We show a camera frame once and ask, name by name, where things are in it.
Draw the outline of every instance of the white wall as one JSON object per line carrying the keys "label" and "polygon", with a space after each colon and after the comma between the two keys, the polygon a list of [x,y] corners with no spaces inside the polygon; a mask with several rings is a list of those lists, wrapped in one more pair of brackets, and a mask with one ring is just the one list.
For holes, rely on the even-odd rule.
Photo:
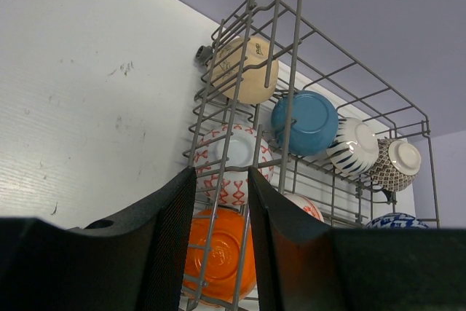
{"label": "white wall", "polygon": [[0,216],[86,225],[186,164],[212,21],[176,0],[0,7]]}
{"label": "white wall", "polygon": [[[420,218],[434,218],[427,140],[417,141],[415,145],[423,160],[413,183],[416,213]],[[466,194],[462,185],[466,169],[466,131],[433,138],[432,145],[441,226],[466,228]]]}

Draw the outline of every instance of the bowl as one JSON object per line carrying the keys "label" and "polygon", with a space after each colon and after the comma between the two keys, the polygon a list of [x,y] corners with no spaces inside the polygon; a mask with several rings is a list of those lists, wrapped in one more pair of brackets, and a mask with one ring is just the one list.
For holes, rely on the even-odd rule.
{"label": "bowl", "polygon": [[299,206],[309,215],[314,216],[317,220],[324,222],[319,208],[309,198],[300,194],[285,194],[285,198]]}
{"label": "bowl", "polygon": [[387,138],[379,140],[379,156],[368,174],[387,191],[403,191],[416,178],[421,161],[416,147],[403,140]]}
{"label": "bowl", "polygon": [[428,229],[428,225],[405,213],[390,213],[372,220],[366,225],[368,229]]}
{"label": "bowl", "polygon": [[[230,43],[228,43],[223,49],[221,49],[216,58],[216,63],[220,62],[222,58],[230,54],[234,49],[240,46],[245,41],[244,38],[237,38]],[[218,66],[214,67],[212,81],[213,86],[217,87],[220,84],[223,84],[228,78],[235,75],[239,66],[233,68],[229,73],[225,74],[220,79],[217,79],[220,75],[234,67],[240,62],[241,59],[242,47],[234,51],[229,57],[221,61]],[[246,49],[246,57],[244,67],[249,65],[259,65],[267,60],[269,55],[269,42],[258,37],[252,36],[248,42]],[[247,71],[244,71],[242,74],[243,81],[240,85],[240,92],[238,95],[238,101],[241,103],[255,105],[257,103],[263,103],[269,100],[272,94],[275,91],[275,86],[277,85],[278,80],[278,60],[272,61],[272,70],[270,71],[270,83],[269,87],[265,88],[265,76],[266,76],[266,65],[261,68],[250,68]],[[226,85],[231,85],[236,82],[236,79],[233,79],[232,82],[227,83]],[[233,98],[234,87],[228,89],[223,93],[228,98]]]}
{"label": "bowl", "polygon": [[[198,215],[204,216],[211,213],[212,211],[209,209],[198,213]],[[207,219],[193,219],[189,244],[205,245],[209,222]],[[232,301],[244,225],[245,219],[239,213],[225,208],[217,210],[217,219],[210,241],[211,250],[205,270],[205,280],[208,285],[202,289],[204,295],[226,302]],[[184,270],[186,274],[199,277],[203,254],[204,251],[201,249],[188,248]],[[183,284],[194,290],[197,287],[194,282],[189,280],[184,280]],[[256,267],[254,264],[253,240],[249,229],[240,286],[240,300],[247,296],[255,285]]]}
{"label": "bowl", "polygon": [[[202,176],[211,170],[220,168],[220,163],[209,165],[221,159],[224,151],[225,139],[207,142],[214,138],[219,138],[226,134],[227,126],[217,127],[206,133],[200,140],[199,147],[194,154],[194,166],[197,168],[197,189],[203,190],[217,186],[218,174]],[[228,158],[226,166],[247,167],[253,164],[254,148],[256,146],[257,132],[252,127],[235,124],[232,128],[233,135],[230,137]],[[273,160],[272,151],[269,144],[261,139],[261,151],[259,154],[259,162],[268,162]],[[261,174],[268,181],[272,180],[274,167],[259,168]],[[221,188],[218,203],[223,205],[243,205],[248,199],[248,172],[242,171],[226,171],[223,178],[223,187]],[[213,200],[215,191],[204,191],[207,197]]]}
{"label": "bowl", "polygon": [[356,118],[341,118],[335,140],[327,148],[335,168],[347,175],[365,173],[377,161],[377,138],[366,123]]}
{"label": "bowl", "polygon": [[[278,145],[283,146],[283,132],[288,97],[277,102],[272,111],[272,129]],[[299,156],[312,156],[327,149],[338,129],[338,114],[332,103],[321,94],[302,90],[294,95],[288,151]]]}

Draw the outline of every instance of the blue and white bowl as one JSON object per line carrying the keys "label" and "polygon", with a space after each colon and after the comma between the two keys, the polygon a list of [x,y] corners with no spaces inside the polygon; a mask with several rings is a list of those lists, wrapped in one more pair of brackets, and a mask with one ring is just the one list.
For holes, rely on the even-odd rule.
{"label": "blue and white bowl", "polygon": [[428,225],[405,213],[390,213],[372,220],[367,229],[428,229]]}
{"label": "blue and white bowl", "polygon": [[379,145],[372,130],[359,119],[341,118],[335,140],[327,148],[335,168],[347,175],[362,174],[377,161]]}

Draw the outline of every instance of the bowl with red pattern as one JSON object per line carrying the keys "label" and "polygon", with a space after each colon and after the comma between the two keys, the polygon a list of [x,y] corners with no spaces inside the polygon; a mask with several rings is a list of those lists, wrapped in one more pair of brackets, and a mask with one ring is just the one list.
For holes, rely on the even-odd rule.
{"label": "bowl with red pattern", "polygon": [[309,198],[301,196],[300,194],[285,194],[285,198],[299,206],[309,215],[314,216],[317,220],[324,222],[322,213],[320,212],[319,208]]}
{"label": "bowl with red pattern", "polygon": [[[215,190],[212,189],[217,186],[218,173],[210,174],[213,170],[220,168],[220,163],[215,163],[221,159],[225,138],[218,140],[218,138],[225,136],[227,132],[227,125],[222,125],[206,133],[194,153],[194,166],[196,167],[197,174],[197,190],[214,200]],[[243,205],[246,204],[248,199],[248,171],[233,171],[228,170],[228,167],[248,167],[253,164],[254,149],[256,146],[257,132],[252,127],[247,127],[241,124],[235,124],[232,128],[232,135],[230,137],[229,148],[226,161],[226,171],[222,179],[222,187],[218,195],[218,204],[222,205]],[[272,151],[269,144],[261,139],[261,149],[259,152],[259,163],[269,162],[273,160]],[[268,181],[272,180],[274,167],[269,166],[259,168],[259,171]]]}

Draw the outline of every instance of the dishwasher rack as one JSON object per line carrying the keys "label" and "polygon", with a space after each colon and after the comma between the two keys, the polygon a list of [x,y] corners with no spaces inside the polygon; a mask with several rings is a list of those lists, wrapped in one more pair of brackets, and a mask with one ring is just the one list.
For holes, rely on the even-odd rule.
{"label": "dishwasher rack", "polygon": [[[200,301],[207,302],[209,304],[215,304],[220,307],[224,307],[225,310],[245,310],[238,306],[239,303],[239,290],[240,281],[242,278],[242,265],[245,256],[245,244],[247,242],[247,232],[250,224],[248,204],[243,205],[239,211],[245,217],[245,226],[242,236],[242,248],[240,253],[240,264],[237,271],[237,280],[235,283],[234,298],[232,302],[225,302],[214,298],[207,297],[202,294],[202,289],[207,285],[205,281],[205,271],[207,268],[208,254],[210,247],[210,240],[212,237],[213,226],[216,220],[216,212],[220,206],[218,202],[219,194],[221,192],[222,178],[225,171],[247,171],[247,167],[228,167],[226,166],[229,140],[232,134],[232,128],[234,123],[241,120],[241,123],[250,123],[252,128],[257,130],[258,138],[256,142],[256,148],[254,152],[254,161],[252,166],[256,168],[265,168],[273,165],[280,167],[279,181],[276,185],[277,190],[284,193],[297,193],[296,185],[297,178],[304,178],[308,181],[314,181],[319,186],[324,186],[327,192],[330,194],[329,201],[319,201],[313,199],[315,202],[327,207],[327,211],[323,213],[324,219],[332,226],[345,225],[348,227],[361,227],[364,221],[371,220],[374,217],[374,205],[384,203],[385,205],[391,205],[391,210],[396,211],[397,198],[396,193],[386,193],[386,200],[376,200],[375,196],[377,193],[381,193],[381,188],[371,182],[368,176],[346,176],[339,173],[335,167],[331,164],[328,159],[310,159],[308,157],[298,157],[288,153],[288,142],[290,138],[291,125],[294,121],[291,119],[291,104],[293,102],[293,95],[299,90],[313,89],[318,85],[328,87],[330,91],[338,90],[345,99],[345,103],[341,103],[337,107],[337,111],[341,117],[345,117],[345,111],[354,106],[358,110],[363,111],[368,117],[364,119],[364,122],[372,120],[378,120],[383,125],[387,126],[387,129],[380,130],[376,134],[379,137],[388,136],[390,138],[409,138],[409,137],[422,137],[427,141],[429,150],[429,164],[432,175],[432,186],[433,186],[433,203],[435,209],[435,218],[423,218],[424,221],[431,221],[437,227],[440,226],[440,219],[438,217],[438,203],[437,203],[437,192],[435,188],[435,173],[433,164],[433,152],[432,143],[430,140],[430,126],[429,119],[421,109],[414,105],[405,96],[399,93],[394,87],[386,83],[380,76],[375,74],[367,66],[363,65],[359,60],[354,58],[347,51],[342,49],[339,45],[328,38],[324,33],[317,29],[313,24],[301,16],[303,0],[296,0],[296,7],[292,7],[285,0],[265,0],[264,5],[259,6],[258,0],[245,0],[233,13],[227,18],[221,21],[220,26],[213,32],[211,39],[213,41],[211,47],[201,47],[197,53],[197,59],[204,65],[207,65],[209,61],[215,62],[215,65],[210,65],[208,71],[201,76],[203,88],[200,89],[194,96],[195,101],[199,104],[193,109],[193,113],[197,116],[197,122],[189,127],[189,131],[194,134],[192,139],[191,148],[183,153],[183,155],[189,158],[189,165],[194,164],[194,155],[196,149],[201,147],[198,145],[199,137],[204,135],[204,131],[207,132],[213,129],[215,126],[226,125],[226,135],[216,138],[214,141],[225,139],[225,146],[222,158],[215,161],[215,164],[220,164],[220,168],[217,170],[206,169],[209,164],[200,165],[197,167],[198,177],[211,176],[218,174],[218,182],[215,188],[199,190],[199,194],[205,191],[215,191],[213,200],[202,200],[197,199],[197,203],[205,205],[207,208],[212,208],[212,214],[209,218],[209,230],[208,236],[206,237],[206,244],[204,247],[191,247],[196,249],[202,249],[204,251],[202,258],[202,265],[200,269],[200,276],[193,277],[185,275],[184,278],[190,281],[194,281],[197,284],[196,290],[191,290],[187,287],[183,287],[183,292],[191,296],[187,308],[187,311],[194,310],[200,303]],[[294,32],[290,43],[278,42],[277,35],[277,24],[280,18],[284,16],[294,17]],[[228,55],[217,61],[217,53],[228,45],[233,39],[238,36],[243,36],[245,41],[235,47]],[[245,65],[246,61],[246,47],[248,40],[252,36],[262,36],[270,42],[269,53],[267,59],[258,65]],[[299,47],[304,41],[310,40],[308,38],[317,37],[317,42],[325,45],[327,48],[335,50],[338,55],[344,57],[346,60],[345,64],[342,64],[338,68],[333,69],[327,73],[316,67],[314,63],[310,63],[303,57],[298,55]],[[215,80],[221,79],[226,74],[229,74],[234,69],[238,69],[236,74],[232,74],[225,82],[214,87],[212,85],[213,69],[229,57],[233,52],[241,50],[240,62],[230,67],[220,77],[216,77]],[[261,68],[266,66],[266,81],[265,86],[269,86],[271,64],[273,60],[280,59],[280,61],[289,60],[289,66],[291,67],[289,73],[289,81],[287,79],[279,78],[279,84],[275,90],[274,95],[266,103],[246,106],[238,102],[238,94],[240,91],[240,85],[242,81],[242,74],[249,69]],[[352,69],[359,68],[364,71],[371,79],[371,82],[375,82],[378,88],[373,89],[363,95],[352,91],[350,88],[345,87],[344,84],[339,82],[337,79],[341,74],[347,74]],[[309,79],[305,84],[297,84],[296,75],[297,71],[300,73],[310,72],[315,79]],[[234,97],[232,99],[225,98],[222,93],[234,88]],[[384,94],[392,94],[400,102],[399,107],[389,111],[380,111],[372,102],[371,99],[379,98]],[[286,117],[285,129],[284,129],[284,142],[283,147],[279,148],[271,130],[267,130],[266,123],[261,122],[264,119],[264,114],[267,114],[271,107],[279,101],[281,97],[287,95],[288,99],[288,115]],[[410,122],[406,122],[406,113],[409,112]],[[264,137],[271,146],[272,151],[278,158],[270,162],[259,162],[258,156],[260,152],[260,140]],[[322,179],[316,176],[316,172],[325,174],[326,178]],[[348,198],[355,199],[358,203],[357,210],[347,210],[340,208],[336,205],[336,192],[345,193]],[[362,212],[364,205],[370,205],[370,215]],[[353,215],[354,220],[349,220],[347,217],[342,215]]]}

